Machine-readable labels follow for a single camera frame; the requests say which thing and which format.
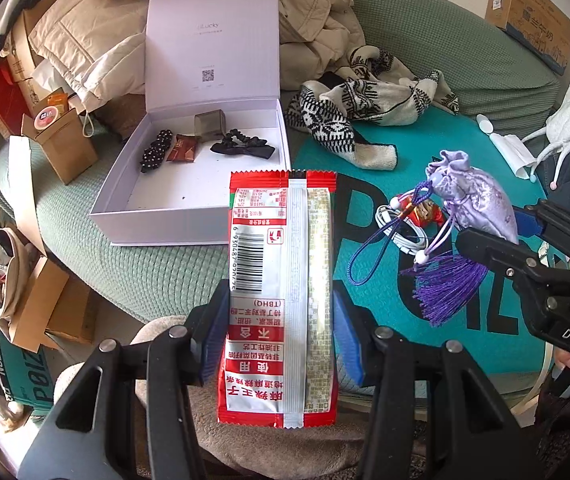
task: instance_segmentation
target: white gift box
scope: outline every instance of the white gift box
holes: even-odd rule
[[[90,212],[113,245],[226,244],[232,171],[289,170],[279,103],[278,0],[149,0],[147,113]],[[140,173],[162,129],[193,135],[194,115],[221,109],[237,128],[276,148],[269,160],[197,145],[195,161]]]

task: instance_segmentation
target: red and white snack packet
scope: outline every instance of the red and white snack packet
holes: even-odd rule
[[[275,428],[335,422],[335,183],[327,171],[232,174],[219,422]]]

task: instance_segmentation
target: open box lid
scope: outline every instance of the open box lid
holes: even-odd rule
[[[148,112],[279,95],[278,0],[149,0]]]

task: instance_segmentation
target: red book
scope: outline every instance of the red book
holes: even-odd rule
[[[0,118],[12,135],[20,135],[22,115],[31,111],[18,85],[12,79],[6,59],[0,61]]]

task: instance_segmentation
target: black hair accessory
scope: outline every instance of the black hair accessory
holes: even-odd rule
[[[155,170],[165,160],[165,153],[169,150],[172,143],[171,130],[161,130],[161,132],[143,152],[143,158],[140,160],[140,173],[147,173],[147,171]]]
[[[225,137],[220,142],[212,145],[210,150],[214,153],[221,153],[222,155],[252,155],[258,158],[270,158],[276,148],[267,144],[264,139],[258,137],[247,137],[235,128],[225,134]]]

